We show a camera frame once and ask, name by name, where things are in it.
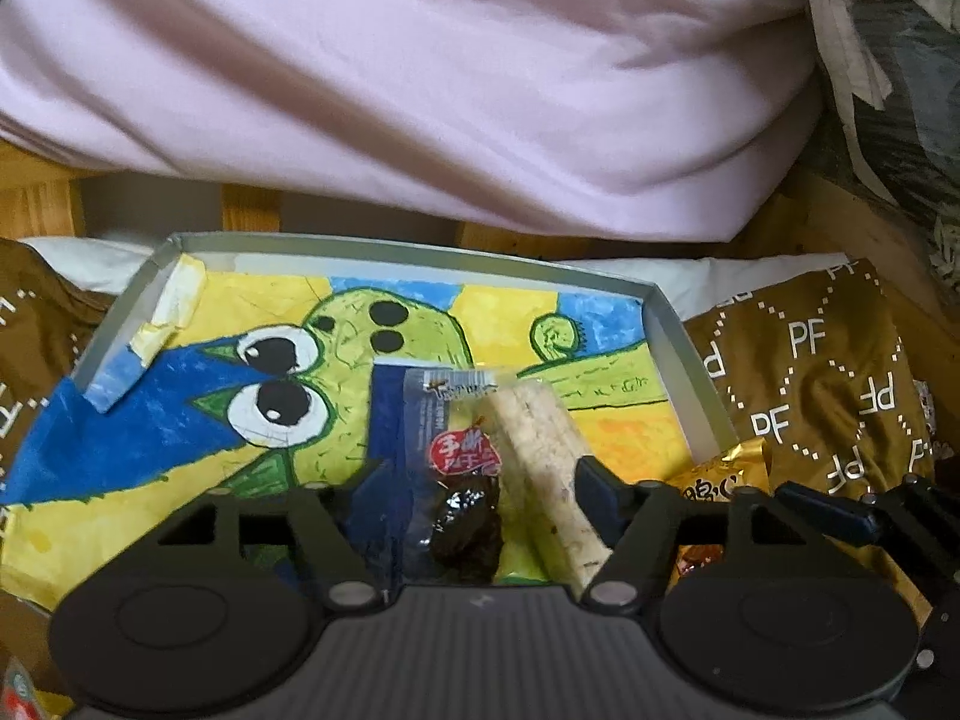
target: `green crocodile drawing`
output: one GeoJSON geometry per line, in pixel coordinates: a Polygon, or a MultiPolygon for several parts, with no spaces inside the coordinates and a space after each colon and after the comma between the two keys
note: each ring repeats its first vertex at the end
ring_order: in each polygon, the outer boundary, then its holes
{"type": "MultiPolygon", "coordinates": [[[[576,322],[561,314],[534,321],[531,347],[543,362],[520,372],[554,386],[571,410],[653,403],[666,398],[646,341],[589,357],[576,322]]],[[[300,326],[256,328],[205,353],[270,374],[264,384],[204,395],[193,405],[223,420],[264,453],[224,485],[243,497],[290,485],[339,484],[365,461],[370,381],[376,357],[444,367],[473,364],[459,322],[426,303],[374,288],[320,302],[300,326]]]]}

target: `silver bolt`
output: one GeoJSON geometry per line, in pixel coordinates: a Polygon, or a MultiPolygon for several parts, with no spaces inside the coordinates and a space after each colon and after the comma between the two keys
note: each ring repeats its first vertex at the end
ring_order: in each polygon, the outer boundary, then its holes
{"type": "Polygon", "coordinates": [[[605,607],[625,607],[637,598],[637,588],[625,581],[602,581],[590,589],[590,598],[605,607]]]}
{"type": "Polygon", "coordinates": [[[328,597],[338,607],[360,608],[376,598],[376,590],[366,581],[341,581],[330,587],[328,597]]]}
{"type": "Polygon", "coordinates": [[[930,666],[933,666],[933,661],[933,650],[920,650],[920,654],[917,656],[917,668],[926,671],[930,666]]]}

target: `white eyeball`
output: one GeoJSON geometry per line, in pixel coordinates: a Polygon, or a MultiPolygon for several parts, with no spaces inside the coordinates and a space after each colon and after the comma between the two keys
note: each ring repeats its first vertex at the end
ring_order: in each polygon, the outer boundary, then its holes
{"type": "Polygon", "coordinates": [[[293,324],[257,327],[237,341],[237,355],[250,367],[271,376],[302,373],[317,365],[320,346],[304,328],[293,324]]]}
{"type": "Polygon", "coordinates": [[[330,409],[300,382],[245,386],[227,406],[227,422],[246,442],[270,449],[303,445],[323,435],[330,409]]]}

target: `pink bed sheet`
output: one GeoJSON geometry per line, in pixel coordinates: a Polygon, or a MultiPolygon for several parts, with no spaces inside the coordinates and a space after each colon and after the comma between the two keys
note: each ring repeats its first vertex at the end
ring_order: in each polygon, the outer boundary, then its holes
{"type": "Polygon", "coordinates": [[[728,240],[820,111],[804,3],[3,0],[0,137],[525,231],[728,240]]]}

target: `brown fabric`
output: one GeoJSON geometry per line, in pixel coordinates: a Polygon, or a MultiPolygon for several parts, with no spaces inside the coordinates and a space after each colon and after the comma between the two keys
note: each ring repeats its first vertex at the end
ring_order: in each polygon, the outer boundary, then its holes
{"type": "Polygon", "coordinates": [[[0,484],[112,300],[77,289],[27,245],[0,239],[0,484]]]}
{"type": "MultiPolygon", "coordinates": [[[[933,474],[930,437],[877,272],[861,260],[736,295],[685,324],[741,440],[765,436],[771,487],[858,498],[933,474]]],[[[918,617],[928,606],[890,560],[918,617]]]]}

